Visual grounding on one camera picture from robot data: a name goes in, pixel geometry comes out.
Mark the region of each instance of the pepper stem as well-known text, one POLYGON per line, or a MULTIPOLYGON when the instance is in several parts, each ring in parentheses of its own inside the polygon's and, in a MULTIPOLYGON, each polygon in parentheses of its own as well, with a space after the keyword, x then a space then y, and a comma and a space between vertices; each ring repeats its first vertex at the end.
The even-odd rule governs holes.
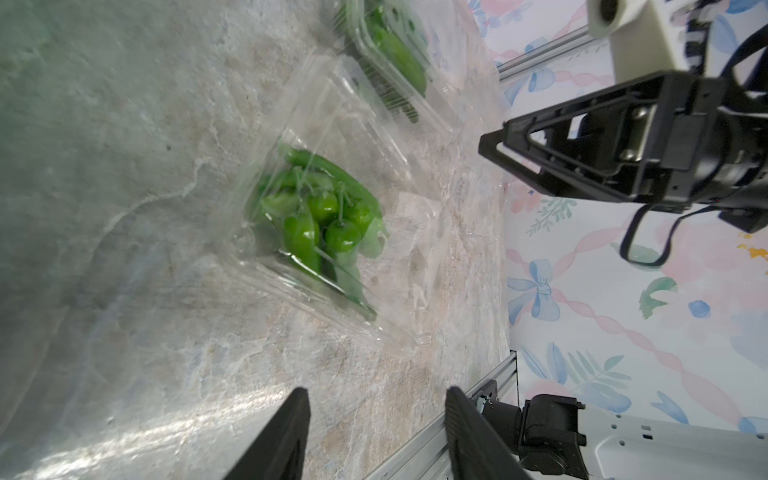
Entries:
POLYGON ((344 184, 339 186, 339 222, 344 218, 344 184))

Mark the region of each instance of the screw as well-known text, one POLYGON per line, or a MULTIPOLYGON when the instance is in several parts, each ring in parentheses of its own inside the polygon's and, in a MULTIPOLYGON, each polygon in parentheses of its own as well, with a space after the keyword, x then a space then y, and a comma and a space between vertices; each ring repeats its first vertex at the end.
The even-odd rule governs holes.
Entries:
POLYGON ((619 155, 619 159, 621 161, 632 161, 637 157, 637 153, 635 153, 634 150, 631 148, 626 148, 624 151, 621 152, 621 155, 619 155))
POLYGON ((645 118, 646 115, 648 115, 648 109, 646 107, 635 108, 632 112, 632 118, 635 120, 645 118))

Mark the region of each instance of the black cable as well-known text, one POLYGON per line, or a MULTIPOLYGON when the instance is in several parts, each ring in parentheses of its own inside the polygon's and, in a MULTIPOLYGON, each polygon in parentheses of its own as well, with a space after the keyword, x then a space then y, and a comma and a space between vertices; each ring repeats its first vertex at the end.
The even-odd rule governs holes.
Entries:
POLYGON ((672 235, 674 235, 674 231, 677 230, 677 227, 680 225, 680 222, 687 219, 688 217, 692 217, 693 215, 704 214, 706 212, 712 212, 715 210, 722 210, 721 208, 715 205, 710 205, 709 207, 704 207, 701 210, 696 210, 691 214, 686 214, 686 215, 682 215, 681 217, 678 217, 677 220, 675 220, 674 223, 672 224, 672 229, 670 230, 670 234, 667 237, 667 245, 664 246, 664 252, 653 262, 636 262, 635 260, 632 260, 629 258, 629 249, 632 247, 632 240, 634 239, 634 235, 637 232, 637 228, 640 226, 640 222, 643 220, 643 217, 645 216, 645 214, 648 213, 648 211, 651 210, 653 207, 656 207, 656 205, 648 204, 640 207, 640 209, 632 218, 632 222, 629 224, 629 228, 627 228, 627 233, 624 235, 624 239, 621 241, 621 247, 619 248, 619 255, 621 255, 621 258, 625 259, 629 263, 634 263, 635 265, 642 265, 642 266, 664 265, 664 263, 667 262, 667 259, 670 257, 670 254, 672 253, 672 235))

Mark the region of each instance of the robotic arm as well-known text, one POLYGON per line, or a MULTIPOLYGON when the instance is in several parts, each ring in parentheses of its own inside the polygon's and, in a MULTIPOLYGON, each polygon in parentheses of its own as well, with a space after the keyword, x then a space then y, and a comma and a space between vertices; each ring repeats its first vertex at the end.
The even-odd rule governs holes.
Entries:
MULTIPOLYGON (((611 36, 621 83, 507 121, 481 137, 480 154, 543 194, 644 204, 620 248, 632 263, 639 263, 629 258, 632 239, 649 210, 683 213, 704 204, 694 213, 718 210, 720 219, 747 233, 764 228, 768 58, 748 80, 749 94, 733 67, 768 46, 768 25, 737 49, 720 77, 704 77, 711 5, 589 0, 590 33, 611 36), (687 30, 670 24, 680 12, 690 15, 687 30)), ((658 260, 642 264, 664 264, 670 239, 658 260)))

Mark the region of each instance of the green leaf pattern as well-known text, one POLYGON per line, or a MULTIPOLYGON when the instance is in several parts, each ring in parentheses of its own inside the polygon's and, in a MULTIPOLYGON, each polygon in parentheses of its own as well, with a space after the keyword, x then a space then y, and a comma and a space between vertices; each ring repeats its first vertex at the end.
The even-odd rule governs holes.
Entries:
POLYGON ((554 223, 566 218, 571 218, 571 207, 576 206, 576 200, 570 198, 545 198, 541 200, 542 208, 539 210, 539 218, 531 225, 531 229, 528 231, 528 236, 532 236, 534 233, 541 229, 549 229, 554 223))
POLYGON ((568 372, 568 376, 577 385, 577 389, 582 384, 600 384, 602 386, 610 386, 617 389, 626 389, 627 385, 620 380, 632 380, 632 377, 619 372, 611 372, 619 362, 624 358, 623 355, 612 356, 606 360, 602 367, 600 363, 592 356, 589 351, 585 356, 583 353, 577 351, 576 355, 568 353, 569 361, 565 362, 565 369, 568 372))

